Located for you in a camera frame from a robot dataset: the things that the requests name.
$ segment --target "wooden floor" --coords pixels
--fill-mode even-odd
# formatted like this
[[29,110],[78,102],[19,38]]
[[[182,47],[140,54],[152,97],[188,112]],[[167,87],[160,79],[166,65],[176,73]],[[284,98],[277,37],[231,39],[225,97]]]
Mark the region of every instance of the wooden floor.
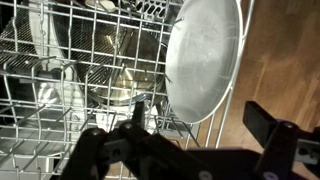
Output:
[[[244,103],[312,131],[320,126],[320,1],[256,0],[251,29],[220,147],[262,148],[242,124]],[[221,109],[216,119],[221,116]],[[214,146],[218,120],[212,130]],[[205,143],[209,121],[201,124]],[[301,164],[294,170],[317,179]]]

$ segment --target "plate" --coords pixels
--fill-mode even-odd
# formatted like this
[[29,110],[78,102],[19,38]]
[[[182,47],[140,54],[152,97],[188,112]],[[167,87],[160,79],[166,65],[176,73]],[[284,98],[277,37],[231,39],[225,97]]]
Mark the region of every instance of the plate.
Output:
[[168,99],[186,123],[207,119],[222,103],[240,61],[242,13],[235,0],[187,0],[166,57]]

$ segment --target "wire rack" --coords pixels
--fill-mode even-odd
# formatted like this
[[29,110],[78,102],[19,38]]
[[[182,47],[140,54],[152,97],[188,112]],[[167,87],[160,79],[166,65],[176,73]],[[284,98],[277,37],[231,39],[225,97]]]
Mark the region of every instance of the wire rack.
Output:
[[[13,10],[0,35],[4,179],[61,174],[81,132],[90,127],[112,130],[130,119],[135,101],[147,104],[150,133],[161,133],[182,148],[200,146],[199,124],[186,124],[174,115],[164,85],[166,44],[183,1],[138,0],[132,6],[119,0],[113,9],[102,0],[86,2],[0,1]],[[203,146],[208,146],[213,121],[214,116]],[[106,178],[134,177],[117,164]]]

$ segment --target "dishwasher rack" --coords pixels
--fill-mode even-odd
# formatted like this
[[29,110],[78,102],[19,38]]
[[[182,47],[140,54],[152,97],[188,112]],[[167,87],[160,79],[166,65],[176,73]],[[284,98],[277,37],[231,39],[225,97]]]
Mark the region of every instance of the dishwasher rack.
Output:
[[[134,86],[115,87],[112,76],[106,84],[88,82],[89,74],[100,72],[103,68],[106,71],[126,70],[166,79],[166,74],[156,67],[165,66],[165,62],[160,60],[160,54],[162,48],[166,48],[171,27],[175,23],[174,13],[178,13],[183,1],[138,0],[136,3],[139,7],[132,11],[131,6],[119,0],[119,4],[124,7],[120,6],[114,12],[108,12],[102,5],[103,2],[105,1],[92,0],[93,6],[89,7],[76,0],[0,1],[3,9],[13,10],[12,19],[0,35],[0,74],[3,81],[0,98],[0,177],[50,179],[51,176],[61,174],[81,132],[97,126],[110,131],[118,125],[117,122],[130,119],[133,96],[141,91],[149,97],[145,99],[149,104],[145,114],[148,122],[146,129],[150,133],[161,133],[182,148],[190,147],[191,143],[198,147],[208,146],[214,115],[210,120],[206,143],[200,145],[197,142],[200,124],[186,124],[179,120],[170,108],[165,91],[156,91],[155,88],[139,90]],[[54,7],[69,11],[62,12]],[[249,27],[252,7],[253,1],[250,1],[245,33]],[[76,12],[87,12],[92,16]],[[66,42],[64,45],[59,43],[54,28],[53,17],[60,16],[68,19],[67,31],[63,34]],[[92,33],[87,37],[90,49],[73,47],[72,22],[75,19],[92,24]],[[138,45],[142,32],[148,32],[157,40],[154,60],[140,58],[139,46],[133,56],[119,54],[117,49],[120,47],[117,44],[112,53],[101,52],[95,44],[99,33],[98,24],[112,26],[116,31],[115,39],[120,38],[118,34],[123,28],[138,32]],[[87,53],[90,60],[73,59],[72,54],[75,52]],[[97,61],[98,56],[111,58],[113,62]],[[117,58],[131,60],[135,64],[151,64],[155,68],[148,71],[137,66],[128,68],[115,63]],[[84,81],[79,81],[79,71],[75,68],[77,65],[87,68]],[[227,96],[216,147],[219,145],[235,80],[236,77]],[[128,92],[130,103],[125,107],[114,107],[107,98],[103,105],[97,105],[90,98],[91,87],[107,89],[108,97],[113,90]],[[110,173],[106,178],[134,178],[122,164],[111,168]]]

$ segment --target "dishwasher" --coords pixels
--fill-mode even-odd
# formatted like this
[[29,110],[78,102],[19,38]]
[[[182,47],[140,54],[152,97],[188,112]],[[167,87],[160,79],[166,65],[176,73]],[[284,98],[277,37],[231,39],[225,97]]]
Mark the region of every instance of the dishwasher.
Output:
[[[112,131],[132,117],[140,101],[144,129],[182,149],[209,146],[214,113],[226,101],[218,147],[254,1],[243,3],[248,6],[244,22],[241,0],[193,2],[1,0],[1,179],[58,178],[82,132],[93,127]],[[198,11],[203,21],[191,21],[205,3],[209,8]],[[214,27],[202,27],[208,21]],[[207,48],[216,46],[215,53]],[[193,67],[189,57],[198,59]],[[192,68],[207,72],[215,63],[211,79],[189,82],[197,78]],[[213,94],[203,87],[208,82],[215,83],[209,85]],[[209,104],[208,97],[213,99]],[[203,120],[210,123],[206,142],[200,144]],[[135,179],[122,163],[111,166],[106,178]]]

